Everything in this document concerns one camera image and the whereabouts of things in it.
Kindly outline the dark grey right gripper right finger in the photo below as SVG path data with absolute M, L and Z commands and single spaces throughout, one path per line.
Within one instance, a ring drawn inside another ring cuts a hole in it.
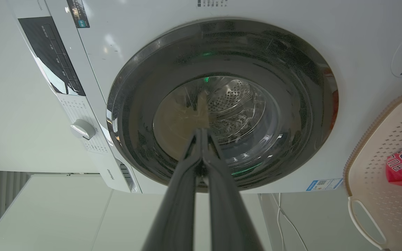
M 262 251 L 236 181 L 208 129 L 201 129 L 201 152 L 208 178 L 212 250 Z

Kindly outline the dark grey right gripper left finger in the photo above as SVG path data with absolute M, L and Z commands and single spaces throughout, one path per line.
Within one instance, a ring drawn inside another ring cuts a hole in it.
M 202 167 L 201 129 L 190 139 L 163 198 L 143 251 L 192 251 L 196 189 Z

